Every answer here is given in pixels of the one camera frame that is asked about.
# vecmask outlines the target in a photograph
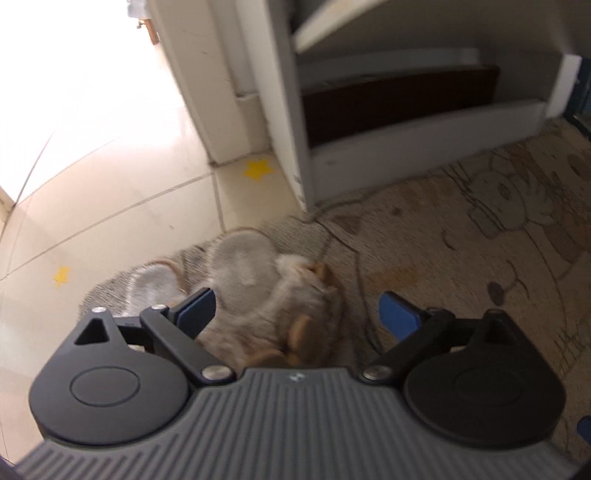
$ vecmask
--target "silver screw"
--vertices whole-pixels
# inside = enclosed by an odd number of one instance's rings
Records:
[[[392,369],[385,365],[373,365],[363,371],[363,376],[373,382],[386,380],[390,375],[392,375]]]
[[[230,378],[233,372],[230,367],[226,367],[226,365],[209,365],[201,370],[201,374],[203,375],[203,378],[213,382]]]

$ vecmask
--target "star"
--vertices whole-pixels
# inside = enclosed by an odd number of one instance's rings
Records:
[[[70,270],[70,267],[60,267],[57,270],[56,276],[53,277],[53,280],[56,282],[56,288],[60,288],[63,283],[68,283],[68,272]]]
[[[248,162],[248,168],[244,172],[244,176],[259,181],[261,177],[268,173],[273,173],[273,169],[269,166],[269,161],[263,158]]]

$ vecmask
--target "dark brown panel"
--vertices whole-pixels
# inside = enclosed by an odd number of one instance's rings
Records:
[[[311,147],[414,118],[492,102],[499,68],[373,77],[303,94]]]

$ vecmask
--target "rug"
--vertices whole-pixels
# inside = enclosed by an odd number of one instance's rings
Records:
[[[580,462],[591,447],[576,423],[591,414],[591,144],[563,120],[543,133],[261,229],[281,252],[324,261],[358,326],[359,365],[395,342],[378,325],[392,290],[459,317],[505,309],[567,391],[552,441]],[[191,285],[207,276],[207,244],[171,257]],[[125,308],[130,272],[96,286],[81,314]]]

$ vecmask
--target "wooden chair leg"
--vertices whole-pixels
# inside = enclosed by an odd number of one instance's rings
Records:
[[[158,43],[160,43],[160,39],[158,38],[158,33],[156,32],[156,29],[154,28],[154,24],[152,23],[152,21],[149,18],[146,18],[142,20],[142,22],[144,22],[144,25],[148,30],[148,34],[150,35],[152,45],[158,45]]]

